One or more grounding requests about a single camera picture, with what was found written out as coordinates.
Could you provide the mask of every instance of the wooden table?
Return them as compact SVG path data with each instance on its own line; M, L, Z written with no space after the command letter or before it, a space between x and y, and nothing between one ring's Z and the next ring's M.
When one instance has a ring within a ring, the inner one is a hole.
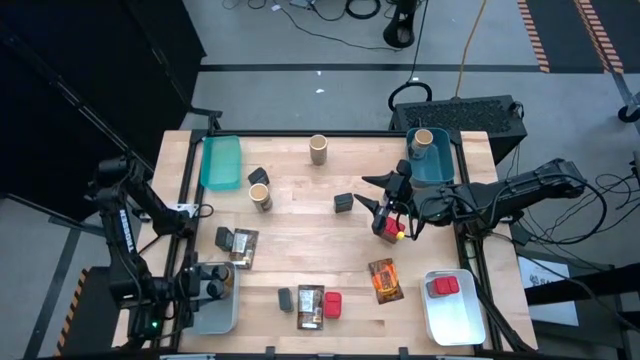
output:
M189 136L187 131L164 135L152 187L166 203L177 202ZM486 133L463 132L462 139L471 181L495 181ZM203 203L211 204L215 214L200 220L196 243L200 261L228 258L214 244L218 226L258 230L260 236L253 269L241 273L236 328L218 336L183 334L180 351L264 353L267 346L275 346L277 353L397 354L399 347L406 346L410 354L472 353L469 346L441 347L430 340L421 305L419 281L426 272L459 268L452 227L427 226L417 241L390 245L371 233L372 215L357 201L351 212L333 211L337 194L382 196L382 189L360 177L395 169L404 157L404 139L329 138L327 163L319 167L311 165L308 138L243 137L240 141L243 176L262 166L271 180L274 205L269 213L258 213L248 196L248 181L238 191L205 192ZM200 145L194 169L200 167L201 153ZM197 178L195 170L189 202L193 202ZM509 235L503 225L496 231ZM151 225L143 225L138 248L154 237ZM144 256L154 275L164 271L168 246L167 238ZM520 336L537 347L512 244L487 238L484 249L496 305ZM384 258L393 258L405 298L378 305L367 264ZM342 293L342 317L325 319L322 331L298 330L296 312L279 310L277 289L289 287L297 301L299 284L324 285L326 291ZM126 340L127 319L128 312L122 311L114 346ZM165 333L170 325L166 322Z

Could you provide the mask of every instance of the gray floor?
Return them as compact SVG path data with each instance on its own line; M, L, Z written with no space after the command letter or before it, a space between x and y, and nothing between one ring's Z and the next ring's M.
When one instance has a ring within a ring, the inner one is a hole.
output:
M230 5L235 0L227 1ZM272 11L273 0L262 10L242 3L224 10L218 0L185 0L203 45L209 54L203 64L276 63L411 63L413 47L399 53L346 47L297 31L282 12ZM322 13L340 12L342 0L318 0ZM419 63L459 64L466 37L480 1L431 0ZM354 6L363 12L367 2ZM384 46L381 32L387 20L379 14L368 21L345 18L322 22L311 12L283 5L309 30L367 46ZM469 50L470 64L535 65L518 8L512 0L492 0ZM193 105L224 111L225 129L385 129L391 112L388 94L404 83L408 72L208 72L198 77ZM457 73L418 72L434 89L434 99L454 95ZM625 75L632 91L640 90L640 75ZM511 94L525 105L529 136L521 144L520 171L561 157L575 161L592 181L601 173L629 174L632 150L640 149L633 125L616 120L623 105L610 75L555 75L542 73L465 73L461 97ZM408 91L397 101L421 101L424 94ZM205 119L188 115L182 128L205 127ZM498 166L505 176L510 158ZM607 194L610 204L605 224L630 207L616 211L622 195ZM545 201L532 208L536 220L549 227L572 202ZM596 204L559 228L558 237L581 234L599 215ZM586 260L625 265L639 261L634 240L640 225L632 214L614 229L568 249ZM23 355L68 230L47 222L47 216L10 200L0 202L0 234L5 289L0 295L6 324L0 337L0 358ZM31 264L39 271L33 272ZM40 351L53 354L67 313L77 274L84 267L104 265L108 255L104 239L83 234ZM638 310L637 296L624 297L625 309ZM587 358L615 358L615 352L562 339L539 337L541 350Z

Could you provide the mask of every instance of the snack package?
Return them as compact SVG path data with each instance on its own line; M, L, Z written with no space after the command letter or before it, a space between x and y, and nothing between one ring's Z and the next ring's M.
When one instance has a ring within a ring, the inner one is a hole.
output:
M404 299L400 281L398 281L396 266L393 265L392 259L369 263L369 272L371 273L373 288L376 289L378 304Z
M258 234L257 231L253 230L236 229L229 261L236 265L238 269L251 269L253 255L258 245Z
M324 286L298 285L298 329L322 330Z

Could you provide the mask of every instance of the teal plastic tray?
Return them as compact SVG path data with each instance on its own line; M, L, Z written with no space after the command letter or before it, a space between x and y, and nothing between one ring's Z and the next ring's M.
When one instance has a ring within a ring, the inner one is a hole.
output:
M427 129L433 134L433 142L427 148L425 156L421 159L413 159L409 156L411 139L419 129ZM413 128L407 131L407 159L411 164L411 184L415 187L445 184L453 180L453 155L449 133L440 128Z
M239 189L242 186L242 149L238 137L208 137L203 146L202 186L212 191Z

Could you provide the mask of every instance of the orange package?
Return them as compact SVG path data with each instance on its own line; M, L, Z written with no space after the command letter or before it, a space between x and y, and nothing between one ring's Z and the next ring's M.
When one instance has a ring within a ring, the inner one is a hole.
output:
M376 289L378 304L404 299L404 294L398 281L396 266L393 265L392 259L369 263L369 272L371 273L373 288Z

